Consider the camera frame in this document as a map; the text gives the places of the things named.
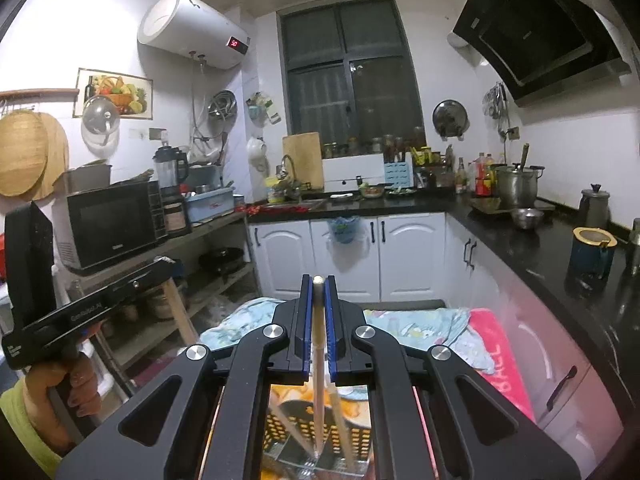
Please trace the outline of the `green left sleeve forearm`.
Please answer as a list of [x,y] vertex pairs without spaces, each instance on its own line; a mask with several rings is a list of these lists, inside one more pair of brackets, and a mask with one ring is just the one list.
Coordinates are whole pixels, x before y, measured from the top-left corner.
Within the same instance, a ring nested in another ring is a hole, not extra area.
[[1,395],[2,460],[13,479],[52,479],[61,456],[52,451],[29,421],[24,402],[25,378]]

